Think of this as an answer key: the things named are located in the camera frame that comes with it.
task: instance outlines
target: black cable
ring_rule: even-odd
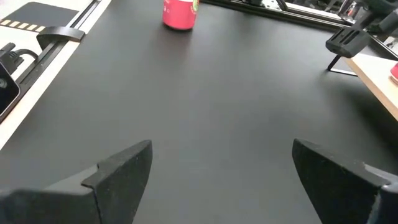
[[[14,51],[18,56],[24,55],[24,54],[29,54],[30,56],[32,56],[33,58],[35,58],[35,60],[39,57],[35,52],[28,50],[28,49],[19,49],[19,50],[15,50]]]

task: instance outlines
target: red can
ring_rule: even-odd
[[[164,0],[163,22],[173,29],[188,30],[195,25],[199,0]]]

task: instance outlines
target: phone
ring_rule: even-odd
[[[0,63],[0,116],[21,93],[18,84],[11,78],[9,72]]]

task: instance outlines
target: yellow stripe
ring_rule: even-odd
[[[29,25],[29,24],[27,24],[27,23],[25,22],[25,23],[23,23],[22,25],[20,25],[18,28],[23,29],[23,28],[27,27],[28,25]]]
[[[15,22],[13,22],[12,24],[9,24],[8,26],[10,26],[10,27],[14,27],[14,26],[16,26],[16,25],[18,25],[18,21],[15,21]]]
[[[10,20],[6,19],[5,21],[2,21],[0,24],[5,26],[7,25],[9,22],[11,22]]]
[[[35,31],[40,32],[40,31],[44,30],[44,28],[45,28],[44,26],[41,26],[41,27],[37,28]]]
[[[35,29],[36,27],[37,27],[37,25],[32,24],[32,25],[30,25],[30,27],[27,28],[27,30],[32,30],[32,29]]]

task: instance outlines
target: black tabletop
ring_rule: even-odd
[[[398,171],[396,121],[356,77],[325,73],[331,33],[200,5],[113,0],[0,151],[0,187],[44,187],[143,139],[134,223],[319,223],[295,171],[304,138]]]

